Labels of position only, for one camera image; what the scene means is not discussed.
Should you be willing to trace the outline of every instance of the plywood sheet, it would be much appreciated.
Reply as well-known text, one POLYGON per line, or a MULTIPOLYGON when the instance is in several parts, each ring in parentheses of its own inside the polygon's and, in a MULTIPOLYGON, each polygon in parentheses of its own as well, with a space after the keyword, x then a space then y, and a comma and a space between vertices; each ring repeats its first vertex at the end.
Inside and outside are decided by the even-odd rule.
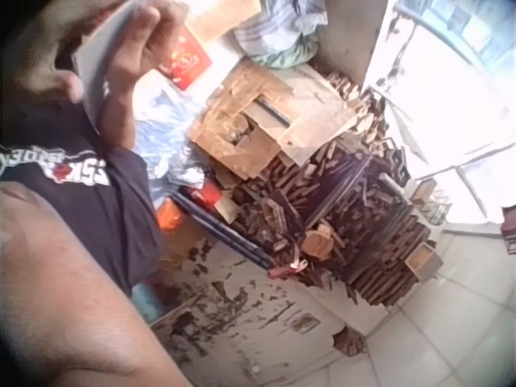
POLYGON ((260 0, 218 0, 208 11, 193 15, 186 24, 206 44, 260 12, 260 0))

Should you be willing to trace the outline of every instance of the red box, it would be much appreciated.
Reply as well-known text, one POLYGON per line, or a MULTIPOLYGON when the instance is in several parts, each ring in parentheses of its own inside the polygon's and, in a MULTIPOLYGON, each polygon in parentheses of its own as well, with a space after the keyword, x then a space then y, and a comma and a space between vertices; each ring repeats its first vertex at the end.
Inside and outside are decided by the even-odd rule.
POLYGON ((208 54, 188 28, 183 27, 170 62, 162 65, 160 70, 184 91, 210 66, 208 54))

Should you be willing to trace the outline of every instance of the orange object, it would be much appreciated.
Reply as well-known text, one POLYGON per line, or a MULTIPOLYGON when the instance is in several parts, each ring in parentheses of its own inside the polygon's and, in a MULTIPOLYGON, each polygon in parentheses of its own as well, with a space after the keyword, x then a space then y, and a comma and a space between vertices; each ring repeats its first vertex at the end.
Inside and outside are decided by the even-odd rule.
POLYGON ((183 27, 170 62, 160 70, 181 90, 186 90, 211 66, 211 59, 188 28, 183 27))
POLYGON ((183 211, 181 211, 170 198, 165 199, 164 203, 158 209, 156 217, 162 231, 173 230, 183 223, 185 219, 183 211))
POLYGON ((213 207, 218 202, 223 193, 211 181, 204 181, 204 186, 201 189, 189 188, 189 193, 192 198, 206 207, 213 207))

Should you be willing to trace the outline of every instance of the black t-shirt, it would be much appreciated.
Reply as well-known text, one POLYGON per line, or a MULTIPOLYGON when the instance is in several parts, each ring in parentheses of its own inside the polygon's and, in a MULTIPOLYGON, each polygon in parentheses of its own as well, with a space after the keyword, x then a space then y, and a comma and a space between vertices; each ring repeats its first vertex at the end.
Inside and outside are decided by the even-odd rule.
POLYGON ((27 106, 14 128, 2 133, 0 180, 46 199, 131 295, 160 248, 145 161, 125 148, 107 152, 79 105, 27 106))

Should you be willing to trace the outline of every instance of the man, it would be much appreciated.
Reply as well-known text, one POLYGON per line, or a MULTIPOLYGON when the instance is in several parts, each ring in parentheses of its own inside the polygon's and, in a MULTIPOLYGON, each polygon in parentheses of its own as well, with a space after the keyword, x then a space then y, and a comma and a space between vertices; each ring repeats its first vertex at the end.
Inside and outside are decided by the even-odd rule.
MULTIPOLYGON (((64 3, 51 2, 43 13, 64 3)), ((73 75, 69 83, 27 82, 38 68, 23 62, 34 56, 19 52, 30 49, 27 34, 5 51, 17 55, 2 56, 9 70, 2 85, 41 101, 10 114, 0 153, 2 338, 38 385, 190 385, 127 299, 159 251, 145 163, 131 151, 132 91, 169 57, 184 17, 177 4, 162 1, 131 21, 106 75, 110 95, 98 133, 81 105, 47 101, 77 96, 69 92, 80 89, 73 75), (16 57, 21 76, 7 64, 16 57)))

